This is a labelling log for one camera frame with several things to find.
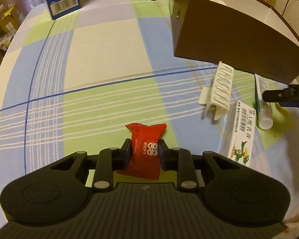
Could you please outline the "white sock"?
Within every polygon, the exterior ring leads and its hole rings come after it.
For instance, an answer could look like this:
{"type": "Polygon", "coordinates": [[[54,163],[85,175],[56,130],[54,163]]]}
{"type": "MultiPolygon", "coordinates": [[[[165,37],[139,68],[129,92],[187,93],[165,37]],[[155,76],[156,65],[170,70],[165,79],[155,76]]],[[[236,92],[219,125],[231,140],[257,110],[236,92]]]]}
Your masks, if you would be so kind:
{"type": "Polygon", "coordinates": [[[287,235],[293,237],[299,235],[299,220],[297,220],[297,222],[294,223],[285,223],[285,226],[287,227],[287,235]]]}

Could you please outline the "brown cardboard storage box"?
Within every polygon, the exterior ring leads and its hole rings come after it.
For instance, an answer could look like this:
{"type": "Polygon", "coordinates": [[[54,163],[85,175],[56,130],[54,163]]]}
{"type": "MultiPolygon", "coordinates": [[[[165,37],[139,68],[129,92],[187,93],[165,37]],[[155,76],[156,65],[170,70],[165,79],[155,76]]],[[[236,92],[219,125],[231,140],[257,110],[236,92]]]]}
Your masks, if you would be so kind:
{"type": "Polygon", "coordinates": [[[170,0],[174,55],[259,74],[299,76],[299,36],[262,0],[170,0]]]}

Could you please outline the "checkered tablecloth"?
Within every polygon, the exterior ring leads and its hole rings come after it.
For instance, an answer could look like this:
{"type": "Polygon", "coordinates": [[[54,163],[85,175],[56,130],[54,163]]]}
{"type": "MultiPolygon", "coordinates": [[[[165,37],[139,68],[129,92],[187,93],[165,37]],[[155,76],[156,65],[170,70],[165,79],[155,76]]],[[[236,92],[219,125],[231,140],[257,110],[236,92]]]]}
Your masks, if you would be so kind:
{"type": "Polygon", "coordinates": [[[4,56],[0,193],[76,151],[120,147],[134,122],[165,123],[169,147],[220,150],[226,118],[198,103],[216,65],[174,56],[168,0],[81,4],[57,20],[46,4],[34,7],[4,56]]]}

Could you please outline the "white hair claw clip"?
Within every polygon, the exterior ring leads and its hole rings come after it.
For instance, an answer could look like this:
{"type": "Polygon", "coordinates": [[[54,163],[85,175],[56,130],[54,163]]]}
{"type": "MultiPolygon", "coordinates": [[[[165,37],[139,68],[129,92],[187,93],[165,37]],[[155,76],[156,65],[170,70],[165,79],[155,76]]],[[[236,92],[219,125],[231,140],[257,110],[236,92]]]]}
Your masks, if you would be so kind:
{"type": "Polygon", "coordinates": [[[223,62],[218,63],[211,87],[203,87],[198,99],[199,105],[205,105],[205,112],[214,109],[214,121],[220,120],[229,111],[234,68],[223,62]]]}

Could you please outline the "red candy packet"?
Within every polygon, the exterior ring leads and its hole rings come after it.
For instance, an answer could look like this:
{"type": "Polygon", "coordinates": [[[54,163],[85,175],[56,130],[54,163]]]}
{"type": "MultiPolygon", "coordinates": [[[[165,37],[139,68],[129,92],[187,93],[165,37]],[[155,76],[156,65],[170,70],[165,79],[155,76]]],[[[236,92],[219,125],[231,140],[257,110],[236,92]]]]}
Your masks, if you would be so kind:
{"type": "Polygon", "coordinates": [[[141,123],[130,123],[126,128],[132,132],[131,143],[133,156],[126,170],[118,174],[157,181],[160,176],[158,142],[167,125],[160,123],[147,126],[141,123]]]}

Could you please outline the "white ointment box green bird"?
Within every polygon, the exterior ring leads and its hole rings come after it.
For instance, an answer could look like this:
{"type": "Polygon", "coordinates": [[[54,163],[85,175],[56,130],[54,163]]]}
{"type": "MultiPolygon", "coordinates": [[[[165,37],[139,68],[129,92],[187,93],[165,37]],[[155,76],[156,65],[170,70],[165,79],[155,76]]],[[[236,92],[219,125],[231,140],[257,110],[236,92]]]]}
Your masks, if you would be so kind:
{"type": "Polygon", "coordinates": [[[256,111],[242,101],[231,106],[219,154],[241,165],[251,162],[256,111]]]}

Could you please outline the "white cream tube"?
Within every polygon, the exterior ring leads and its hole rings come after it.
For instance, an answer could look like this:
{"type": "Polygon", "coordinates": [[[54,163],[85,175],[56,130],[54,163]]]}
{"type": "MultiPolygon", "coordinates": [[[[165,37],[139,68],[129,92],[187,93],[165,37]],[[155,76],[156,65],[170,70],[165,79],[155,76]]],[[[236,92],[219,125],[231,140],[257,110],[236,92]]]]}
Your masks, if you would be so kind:
{"type": "Polygon", "coordinates": [[[256,85],[256,105],[258,113],[258,127],[262,130],[271,129],[273,126],[273,111],[270,103],[263,100],[263,93],[269,89],[267,80],[258,75],[254,75],[256,85]]]}

